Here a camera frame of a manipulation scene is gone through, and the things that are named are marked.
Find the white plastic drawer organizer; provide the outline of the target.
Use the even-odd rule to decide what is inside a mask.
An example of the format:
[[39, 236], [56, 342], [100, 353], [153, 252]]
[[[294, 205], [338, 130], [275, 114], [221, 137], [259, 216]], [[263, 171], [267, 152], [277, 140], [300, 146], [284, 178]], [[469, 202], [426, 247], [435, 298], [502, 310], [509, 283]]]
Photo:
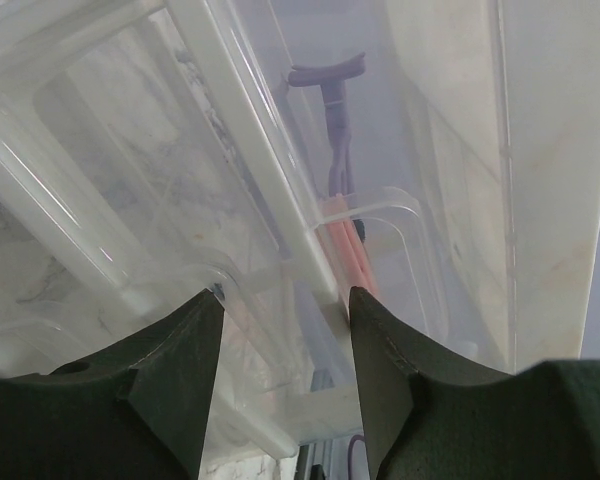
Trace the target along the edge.
[[[47, 374], [202, 290], [225, 309], [205, 453], [360, 429], [344, 336], [245, 157], [219, 1], [0, 1], [0, 376]], [[365, 1], [474, 361], [581, 351], [600, 225], [600, 1]]]

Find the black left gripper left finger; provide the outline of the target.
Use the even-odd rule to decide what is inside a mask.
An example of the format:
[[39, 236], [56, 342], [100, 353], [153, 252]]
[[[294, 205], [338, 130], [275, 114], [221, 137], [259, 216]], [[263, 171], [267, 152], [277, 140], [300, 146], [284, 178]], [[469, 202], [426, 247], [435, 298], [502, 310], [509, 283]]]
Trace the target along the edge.
[[203, 291], [47, 375], [0, 378], [0, 479], [194, 479], [224, 310]]

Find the clear plastic drawer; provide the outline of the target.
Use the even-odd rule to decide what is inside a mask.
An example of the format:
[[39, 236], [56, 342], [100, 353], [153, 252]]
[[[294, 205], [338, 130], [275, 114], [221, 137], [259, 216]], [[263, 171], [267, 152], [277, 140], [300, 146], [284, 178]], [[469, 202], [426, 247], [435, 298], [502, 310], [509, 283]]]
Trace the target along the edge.
[[434, 232], [416, 154], [398, 114], [386, 54], [365, 1], [219, 1], [222, 30], [255, 119], [261, 148], [245, 157], [294, 264], [344, 336], [342, 293], [323, 241], [332, 150], [318, 86], [294, 88], [294, 65], [322, 67], [364, 52], [366, 71], [346, 81], [354, 191], [379, 293], [401, 321], [469, 359], [479, 355], [475, 309]]

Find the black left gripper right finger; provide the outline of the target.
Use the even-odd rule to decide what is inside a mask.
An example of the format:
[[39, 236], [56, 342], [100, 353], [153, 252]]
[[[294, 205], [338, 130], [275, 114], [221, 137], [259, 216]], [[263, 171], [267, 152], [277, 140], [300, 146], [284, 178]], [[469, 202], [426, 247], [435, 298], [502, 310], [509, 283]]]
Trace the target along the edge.
[[548, 360], [509, 375], [349, 296], [374, 479], [600, 479], [600, 360]]

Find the purple eyelash curler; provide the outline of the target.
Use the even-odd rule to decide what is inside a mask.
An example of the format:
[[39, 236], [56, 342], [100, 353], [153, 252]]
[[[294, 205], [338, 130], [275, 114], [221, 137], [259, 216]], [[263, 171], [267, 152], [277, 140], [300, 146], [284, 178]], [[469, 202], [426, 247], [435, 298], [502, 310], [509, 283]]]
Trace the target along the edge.
[[346, 61], [330, 66], [294, 65], [287, 77], [287, 82], [291, 87], [318, 86], [321, 90], [327, 137], [332, 150], [328, 177], [330, 197], [347, 196], [354, 191], [350, 160], [351, 125], [346, 81], [363, 75], [365, 71], [365, 53], [361, 52]]

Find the pink nail file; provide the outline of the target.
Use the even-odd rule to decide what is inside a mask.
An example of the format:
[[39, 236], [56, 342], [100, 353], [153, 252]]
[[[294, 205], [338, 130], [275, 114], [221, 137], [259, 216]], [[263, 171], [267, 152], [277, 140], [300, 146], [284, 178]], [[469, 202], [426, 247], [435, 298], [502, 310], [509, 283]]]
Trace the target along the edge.
[[342, 293], [348, 293], [352, 286], [365, 288], [352, 246], [352, 241], [356, 238], [353, 220], [346, 214], [347, 211], [348, 205], [342, 194], [330, 197], [324, 205], [325, 217], [344, 214], [343, 218], [324, 224], [323, 237], [323, 241], [329, 240], [331, 245], [330, 264], [335, 271]]

